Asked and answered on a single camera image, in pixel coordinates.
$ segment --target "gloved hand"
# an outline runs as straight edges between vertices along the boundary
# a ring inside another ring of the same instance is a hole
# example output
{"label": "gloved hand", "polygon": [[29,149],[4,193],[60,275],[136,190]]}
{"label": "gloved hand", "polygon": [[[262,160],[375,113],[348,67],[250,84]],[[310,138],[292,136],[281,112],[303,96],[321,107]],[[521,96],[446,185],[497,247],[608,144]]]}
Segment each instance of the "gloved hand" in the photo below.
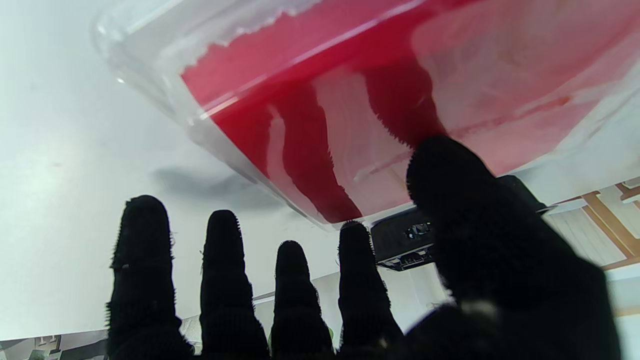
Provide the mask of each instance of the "gloved hand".
{"label": "gloved hand", "polygon": [[[344,336],[338,356],[377,354],[402,332],[391,315],[367,229],[347,223],[340,232],[339,252]],[[159,200],[144,195],[127,203],[111,267],[115,280],[108,304],[108,356],[113,360],[193,357],[175,315],[169,222]],[[334,357],[307,260],[295,241],[281,244],[275,273],[273,357]],[[253,313],[239,225],[227,210],[215,211],[209,218],[200,307],[203,358],[269,358],[264,331]]]}
{"label": "gloved hand", "polygon": [[434,224],[433,257],[455,303],[429,314],[388,357],[620,358],[602,270],[473,152],[446,136],[424,140],[407,187]]}

